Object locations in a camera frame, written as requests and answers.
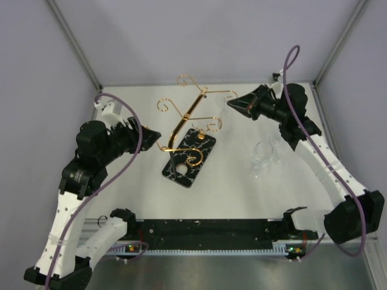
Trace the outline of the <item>round clear wine glass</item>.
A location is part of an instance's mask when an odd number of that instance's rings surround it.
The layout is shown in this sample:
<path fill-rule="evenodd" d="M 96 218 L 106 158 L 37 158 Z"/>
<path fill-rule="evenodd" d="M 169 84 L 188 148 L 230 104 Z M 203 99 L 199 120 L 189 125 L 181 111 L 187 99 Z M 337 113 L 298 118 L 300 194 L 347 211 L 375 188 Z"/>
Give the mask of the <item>round clear wine glass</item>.
<path fill-rule="evenodd" d="M 285 154 L 285 141 L 280 135 L 272 136 L 268 140 L 273 148 L 273 161 L 280 163 Z"/>

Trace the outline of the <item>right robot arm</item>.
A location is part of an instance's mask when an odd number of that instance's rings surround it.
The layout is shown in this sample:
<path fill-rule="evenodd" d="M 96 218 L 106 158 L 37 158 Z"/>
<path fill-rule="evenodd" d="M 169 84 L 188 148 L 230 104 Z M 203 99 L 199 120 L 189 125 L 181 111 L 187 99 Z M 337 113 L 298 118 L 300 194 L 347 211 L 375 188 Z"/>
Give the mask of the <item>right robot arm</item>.
<path fill-rule="evenodd" d="M 295 83 L 288 84 L 279 98 L 271 87 L 260 85 L 227 102 L 251 120 L 265 116 L 278 122 L 282 139 L 304 160 L 328 193 L 332 209 L 301 206 L 287 210 L 283 234 L 296 239 L 304 230 L 318 231 L 343 244 L 377 231 L 385 204 L 383 195 L 378 190 L 368 190 L 343 166 L 322 131 L 307 117 L 307 102 L 304 87 Z"/>

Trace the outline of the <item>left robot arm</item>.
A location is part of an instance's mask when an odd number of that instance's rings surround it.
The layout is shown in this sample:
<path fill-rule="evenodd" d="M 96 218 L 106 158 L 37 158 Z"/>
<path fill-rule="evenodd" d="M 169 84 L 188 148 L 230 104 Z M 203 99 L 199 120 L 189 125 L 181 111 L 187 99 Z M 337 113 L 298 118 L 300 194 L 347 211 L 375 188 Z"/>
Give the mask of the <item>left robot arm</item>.
<path fill-rule="evenodd" d="M 24 280 L 45 289 L 85 289 L 93 269 L 121 238 L 137 234 L 135 214 L 113 210 L 105 224 L 83 245 L 80 234 L 94 197 L 107 185 L 107 165 L 125 153 L 149 150 L 161 133 L 139 126 L 129 117 L 106 127 L 102 121 L 81 125 L 75 157 L 63 169 L 56 215 L 37 263 L 25 270 Z"/>

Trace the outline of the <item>black marble rack base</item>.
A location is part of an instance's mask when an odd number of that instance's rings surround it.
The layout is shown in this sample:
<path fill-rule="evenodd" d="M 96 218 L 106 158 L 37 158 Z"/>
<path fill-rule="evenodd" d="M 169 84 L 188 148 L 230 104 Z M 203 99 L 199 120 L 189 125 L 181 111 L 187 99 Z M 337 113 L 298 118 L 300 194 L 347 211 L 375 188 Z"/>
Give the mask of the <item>black marble rack base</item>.
<path fill-rule="evenodd" d="M 189 129 L 178 147 L 172 151 L 175 167 L 169 160 L 161 174 L 187 189 L 191 188 L 215 145 L 215 137 L 204 135 L 200 138 L 198 130 Z"/>

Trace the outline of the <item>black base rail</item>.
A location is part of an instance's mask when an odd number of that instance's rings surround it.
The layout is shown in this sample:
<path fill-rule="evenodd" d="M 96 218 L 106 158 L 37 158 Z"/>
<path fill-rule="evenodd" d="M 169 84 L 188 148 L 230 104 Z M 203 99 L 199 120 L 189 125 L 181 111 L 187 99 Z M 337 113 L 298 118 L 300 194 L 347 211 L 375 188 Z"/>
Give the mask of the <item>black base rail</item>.
<path fill-rule="evenodd" d="M 268 250 L 279 240 L 308 237 L 266 219 L 145 219 L 120 240 L 146 242 L 150 250 Z"/>

